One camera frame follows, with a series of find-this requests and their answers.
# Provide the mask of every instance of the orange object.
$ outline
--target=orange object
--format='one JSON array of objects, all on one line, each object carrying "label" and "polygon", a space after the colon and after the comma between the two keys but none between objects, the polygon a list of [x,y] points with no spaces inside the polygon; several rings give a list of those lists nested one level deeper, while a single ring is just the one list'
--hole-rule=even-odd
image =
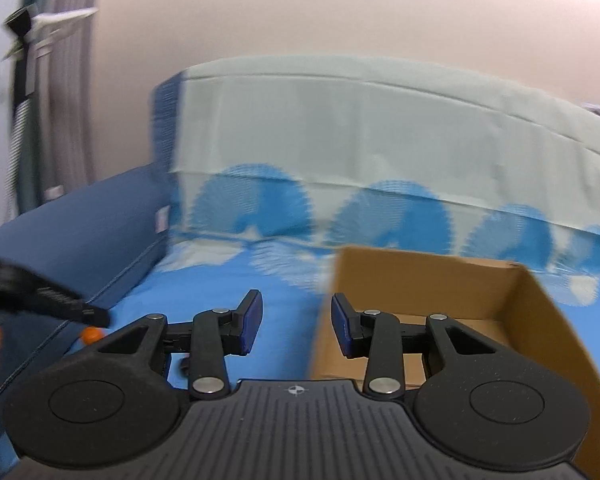
[{"label": "orange object", "polygon": [[100,341],[105,336],[104,330],[95,326],[88,326],[80,334],[80,339],[85,345],[90,345]]}]

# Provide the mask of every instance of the black tool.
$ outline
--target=black tool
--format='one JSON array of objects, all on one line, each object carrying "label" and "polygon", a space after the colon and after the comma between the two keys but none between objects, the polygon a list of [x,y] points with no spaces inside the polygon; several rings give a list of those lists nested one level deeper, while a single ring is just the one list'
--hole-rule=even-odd
[{"label": "black tool", "polygon": [[[149,314],[64,358],[7,400],[22,460],[7,479],[584,479],[571,460],[589,421],[569,382],[461,323],[401,324],[334,295],[352,380],[242,380],[222,358],[246,354],[262,316],[252,290],[237,310],[168,325]],[[190,352],[189,387],[165,380]],[[427,381],[404,386],[403,353]]]},{"label": "black tool", "polygon": [[0,260],[0,310],[35,312],[91,326],[110,325],[109,312],[23,267]]}]

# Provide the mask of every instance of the white wall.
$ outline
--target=white wall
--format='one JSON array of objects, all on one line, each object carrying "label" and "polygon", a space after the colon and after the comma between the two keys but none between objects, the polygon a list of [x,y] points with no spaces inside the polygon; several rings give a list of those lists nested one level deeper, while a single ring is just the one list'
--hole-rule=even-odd
[{"label": "white wall", "polygon": [[99,0],[91,79],[96,172],[149,160],[152,87],[247,54],[432,60],[600,103],[600,0]]}]

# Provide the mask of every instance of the cardboard box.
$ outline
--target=cardboard box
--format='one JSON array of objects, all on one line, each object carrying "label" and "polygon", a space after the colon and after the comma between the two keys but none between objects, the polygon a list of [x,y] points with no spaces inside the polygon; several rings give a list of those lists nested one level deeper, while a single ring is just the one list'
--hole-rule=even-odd
[{"label": "cardboard box", "polygon": [[[512,263],[406,251],[344,247],[331,293],[359,311],[377,308],[402,322],[442,313],[503,343],[576,384],[589,401],[591,424],[576,465],[600,480],[600,375],[570,324],[525,267]],[[318,324],[313,379],[362,384],[366,358],[343,357],[331,327],[331,295]],[[421,356],[405,355],[406,382],[424,382]]]}]

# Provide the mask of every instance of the blue bedsheet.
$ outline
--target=blue bedsheet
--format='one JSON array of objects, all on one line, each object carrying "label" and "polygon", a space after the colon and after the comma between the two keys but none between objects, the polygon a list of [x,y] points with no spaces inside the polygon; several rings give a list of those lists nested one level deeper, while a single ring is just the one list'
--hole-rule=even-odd
[{"label": "blue bedsheet", "polygon": [[[183,322],[203,310],[235,308],[248,290],[257,288],[264,298],[262,325],[251,354],[226,358],[232,383],[241,378],[307,378],[332,256],[327,250],[310,251],[280,241],[183,241],[115,307],[111,330],[151,312],[166,314],[169,322]],[[600,274],[536,271],[536,277],[600,370]],[[174,356],[169,380],[185,388],[178,361]]]}]

